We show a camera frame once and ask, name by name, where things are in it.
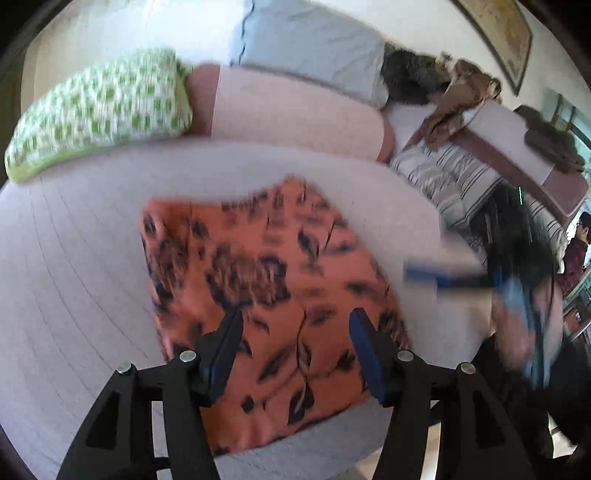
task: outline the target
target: person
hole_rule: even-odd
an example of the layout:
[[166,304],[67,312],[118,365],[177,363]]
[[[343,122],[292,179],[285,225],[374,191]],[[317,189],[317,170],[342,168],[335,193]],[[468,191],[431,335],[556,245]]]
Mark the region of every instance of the person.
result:
[[583,263],[587,247],[591,243],[591,215],[583,212],[579,217],[577,230],[564,252],[564,273],[556,275],[556,283],[566,297],[577,285],[584,273]]
[[[591,366],[584,349],[560,341],[562,334],[561,293],[546,278],[532,294],[538,313],[550,307],[546,339],[561,343],[551,367],[547,386],[533,389],[522,367],[534,354],[535,334],[526,330],[515,312],[505,309],[493,295],[491,321],[496,332],[484,341],[472,364],[484,377],[517,431],[538,480],[588,478],[591,463]],[[548,414],[579,453],[554,459]]]

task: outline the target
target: brown cloth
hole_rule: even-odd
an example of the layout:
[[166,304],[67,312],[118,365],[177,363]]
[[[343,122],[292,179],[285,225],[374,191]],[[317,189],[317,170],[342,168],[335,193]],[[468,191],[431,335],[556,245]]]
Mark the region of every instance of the brown cloth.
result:
[[421,126],[425,143],[432,150],[439,148],[464,127],[463,113],[498,95],[500,83],[490,75],[471,72],[463,81],[448,88],[437,109]]
[[354,308],[400,348],[410,345],[371,254],[304,181],[240,202],[155,199],[141,235],[167,359],[242,308],[226,392],[202,410],[216,454],[265,445],[369,396],[349,337]]
[[544,120],[539,111],[528,105],[517,107],[515,113],[525,119],[529,128],[525,133],[528,147],[536,150],[564,173],[582,173],[585,170],[585,160],[577,152],[572,135],[556,130]]

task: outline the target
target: framed picture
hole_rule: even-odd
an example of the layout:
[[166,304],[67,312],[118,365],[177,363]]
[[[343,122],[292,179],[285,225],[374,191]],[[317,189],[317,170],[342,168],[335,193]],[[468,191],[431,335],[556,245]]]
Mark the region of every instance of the framed picture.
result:
[[532,34],[515,0],[452,0],[480,32],[519,95]]

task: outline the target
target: orange patterned cloth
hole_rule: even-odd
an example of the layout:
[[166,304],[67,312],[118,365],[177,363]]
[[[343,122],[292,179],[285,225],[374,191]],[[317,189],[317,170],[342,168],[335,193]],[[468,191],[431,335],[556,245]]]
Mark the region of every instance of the orange patterned cloth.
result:
[[368,396],[349,337],[354,308],[410,346],[371,254],[304,181],[216,205],[154,199],[141,235],[167,359],[242,308],[226,392],[202,411],[215,453],[265,445]]

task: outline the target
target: striped pillow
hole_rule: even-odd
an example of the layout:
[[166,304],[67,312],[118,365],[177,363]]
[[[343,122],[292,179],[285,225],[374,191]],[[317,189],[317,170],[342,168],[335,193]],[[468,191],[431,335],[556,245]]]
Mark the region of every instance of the striped pillow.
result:
[[468,227],[456,179],[428,158],[420,146],[400,152],[391,160],[390,168],[435,205],[449,229]]
[[427,157],[435,159],[437,166],[455,180],[467,221],[470,222],[491,196],[495,187],[503,181],[503,177],[474,155],[451,142],[445,143],[437,151],[428,148],[424,141],[419,143],[419,147]]
[[550,239],[552,251],[556,255],[558,264],[561,265],[567,245],[566,230],[562,228],[558,220],[554,218],[550,211],[529,193],[525,194],[525,203],[530,209],[534,221],[540,223],[542,228],[545,228],[548,231],[548,238]]

